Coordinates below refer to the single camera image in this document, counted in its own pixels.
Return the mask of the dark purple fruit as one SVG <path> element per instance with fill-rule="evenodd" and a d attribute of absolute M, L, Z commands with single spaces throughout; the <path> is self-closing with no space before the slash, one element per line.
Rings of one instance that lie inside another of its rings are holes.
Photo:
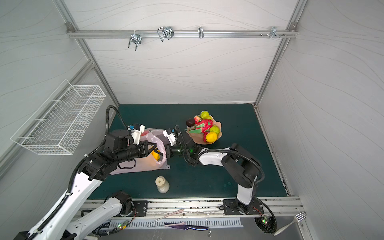
<path fill-rule="evenodd" d="M 186 120 L 186 126 L 188 128 L 193 127 L 196 124 L 195 118 L 190 118 Z"/>

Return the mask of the small beige bottle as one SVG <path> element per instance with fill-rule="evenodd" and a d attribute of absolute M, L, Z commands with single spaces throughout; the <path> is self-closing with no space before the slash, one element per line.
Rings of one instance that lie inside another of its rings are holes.
<path fill-rule="evenodd" d="M 158 191 L 161 194 L 167 193 L 169 191 L 169 189 L 170 189 L 169 182 L 163 176 L 157 177 L 156 180 L 155 180 L 155 184 L 157 186 Z"/>

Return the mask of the pink clear tongs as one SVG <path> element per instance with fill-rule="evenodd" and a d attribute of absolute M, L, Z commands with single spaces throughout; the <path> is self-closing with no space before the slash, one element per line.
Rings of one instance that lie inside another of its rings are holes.
<path fill-rule="evenodd" d="M 165 218 L 168 218 L 168 217 L 170 217 L 170 216 L 177 215 L 177 214 L 180 214 L 180 213 L 183 213 L 183 212 L 184 212 L 184 209 L 179 209 L 179 210 L 174 211 L 174 212 L 172 212 L 172 213 L 166 214 L 166 215 L 163 216 L 163 217 L 160 217 L 160 218 L 158 218 L 158 219 L 155 219 L 155 220 L 152 221 L 152 222 L 149 222 L 149 223 L 147 224 L 147 227 L 152 227 L 152 226 L 154 225 L 154 223 L 159 222 L 160 220 L 163 220 L 163 219 L 165 219 Z"/>

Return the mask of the left metal hook clamp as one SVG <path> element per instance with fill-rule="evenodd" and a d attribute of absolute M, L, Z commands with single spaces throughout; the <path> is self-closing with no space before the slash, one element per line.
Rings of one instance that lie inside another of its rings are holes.
<path fill-rule="evenodd" d="M 137 51 L 138 46 L 142 43 L 142 37 L 141 35 L 137 34 L 134 32 L 133 34 L 130 35 L 129 43 L 128 43 L 128 48 L 131 46 L 135 46 L 135 51 Z"/>

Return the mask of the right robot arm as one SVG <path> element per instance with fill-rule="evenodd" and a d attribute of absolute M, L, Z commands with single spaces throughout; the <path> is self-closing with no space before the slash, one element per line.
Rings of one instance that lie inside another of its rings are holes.
<path fill-rule="evenodd" d="M 195 143 L 191 137 L 176 129 L 165 130 L 168 139 L 166 145 L 168 157 L 179 155 L 190 166 L 223 167 L 238 184 L 235 199 L 223 200 L 221 210 L 225 215 L 259 215 L 255 219 L 257 227 L 265 234 L 274 234 L 278 224 L 273 211 L 259 198 L 256 189 L 265 179 L 261 163 L 238 144 L 225 149 L 204 148 Z"/>

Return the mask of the red dragon fruit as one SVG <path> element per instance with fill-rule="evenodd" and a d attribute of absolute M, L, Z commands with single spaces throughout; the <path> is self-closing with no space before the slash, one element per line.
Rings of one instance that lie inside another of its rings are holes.
<path fill-rule="evenodd" d="M 213 121 L 211 119 L 203 119 L 197 124 L 190 128 L 188 130 L 189 133 L 191 134 L 204 134 L 210 131 L 210 128 L 213 126 Z"/>

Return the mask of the metal hook clamp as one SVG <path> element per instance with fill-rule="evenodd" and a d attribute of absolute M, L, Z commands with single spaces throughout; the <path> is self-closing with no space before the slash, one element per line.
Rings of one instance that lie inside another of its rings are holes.
<path fill-rule="evenodd" d="M 138 46 L 142 43 L 142 37 L 141 35 L 137 34 L 134 32 L 133 34 L 130 35 L 129 43 L 128 43 L 128 48 L 131 46 L 135 46 L 135 51 L 137 51 Z"/>
<path fill-rule="evenodd" d="M 173 28 L 169 26 L 159 27 L 157 33 L 161 42 L 164 42 L 165 39 L 170 40 L 175 35 Z"/>

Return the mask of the yellow lemon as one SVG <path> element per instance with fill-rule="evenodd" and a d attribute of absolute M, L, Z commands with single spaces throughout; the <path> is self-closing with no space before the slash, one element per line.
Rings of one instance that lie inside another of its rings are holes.
<path fill-rule="evenodd" d="M 207 135 L 207 142 L 206 143 L 214 143 L 218 139 L 218 135 L 216 133 L 208 133 Z"/>

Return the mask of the green apple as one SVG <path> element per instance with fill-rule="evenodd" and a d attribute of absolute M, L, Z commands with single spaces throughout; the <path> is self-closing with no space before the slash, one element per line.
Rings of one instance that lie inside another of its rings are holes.
<path fill-rule="evenodd" d="M 212 127 L 210 127 L 209 131 L 210 133 L 216 133 L 217 135 L 219 135 L 221 132 L 220 128 L 216 125 L 213 125 Z"/>

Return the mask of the purple handled knife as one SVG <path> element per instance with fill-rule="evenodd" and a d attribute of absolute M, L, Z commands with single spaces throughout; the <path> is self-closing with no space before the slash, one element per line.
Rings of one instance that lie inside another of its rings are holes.
<path fill-rule="evenodd" d="M 173 228 L 173 229 L 178 229 L 178 230 L 194 230 L 194 231 L 207 231 L 209 230 L 210 228 L 209 227 L 206 227 L 206 226 L 195 226 L 195 225 L 188 225 L 187 223 L 185 222 L 182 222 L 182 223 L 175 223 L 175 224 L 172 224 L 172 223 L 164 223 L 164 226 L 165 227 L 168 227 L 168 228 Z"/>

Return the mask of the green fruit at back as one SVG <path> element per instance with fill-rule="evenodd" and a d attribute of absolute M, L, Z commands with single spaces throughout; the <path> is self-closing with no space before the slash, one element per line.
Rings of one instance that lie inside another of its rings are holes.
<path fill-rule="evenodd" d="M 202 111 L 202 112 L 200 113 L 200 118 L 201 118 L 201 119 L 211 119 L 211 116 L 210 116 L 210 114 L 209 114 L 208 111 Z"/>

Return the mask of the yellow banana bunch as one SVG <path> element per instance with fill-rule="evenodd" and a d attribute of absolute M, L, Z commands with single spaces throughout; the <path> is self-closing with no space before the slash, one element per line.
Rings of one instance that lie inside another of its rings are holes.
<path fill-rule="evenodd" d="M 162 155 L 158 154 L 156 151 L 152 151 L 151 155 L 156 161 L 159 161 L 162 157 Z"/>

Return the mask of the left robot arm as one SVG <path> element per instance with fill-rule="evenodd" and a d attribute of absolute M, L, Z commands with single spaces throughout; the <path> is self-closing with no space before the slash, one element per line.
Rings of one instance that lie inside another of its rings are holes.
<path fill-rule="evenodd" d="M 87 198 L 108 176 L 130 170 L 149 170 L 148 160 L 155 160 L 153 153 L 159 154 L 162 161 L 167 159 L 164 142 L 154 131 L 146 131 L 143 125 L 110 132 L 110 110 L 117 111 L 117 108 L 108 106 L 106 109 L 106 131 L 101 144 L 75 167 L 62 198 L 29 231 L 18 233 L 17 240 L 83 240 L 107 219 L 132 212 L 132 198 L 119 191 L 101 207 L 73 220 Z"/>

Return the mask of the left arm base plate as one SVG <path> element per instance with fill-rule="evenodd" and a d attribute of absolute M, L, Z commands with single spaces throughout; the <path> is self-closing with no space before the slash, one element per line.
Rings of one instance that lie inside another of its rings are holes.
<path fill-rule="evenodd" d="M 118 217 L 145 217 L 148 203 L 148 201 L 128 201 L 122 205 Z"/>

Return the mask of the peach with leaf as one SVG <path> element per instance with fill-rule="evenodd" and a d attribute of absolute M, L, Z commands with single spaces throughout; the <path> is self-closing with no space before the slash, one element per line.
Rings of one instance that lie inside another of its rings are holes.
<path fill-rule="evenodd" d="M 195 124 L 197 124 L 199 121 L 201 121 L 201 118 L 199 116 L 194 117 Z"/>

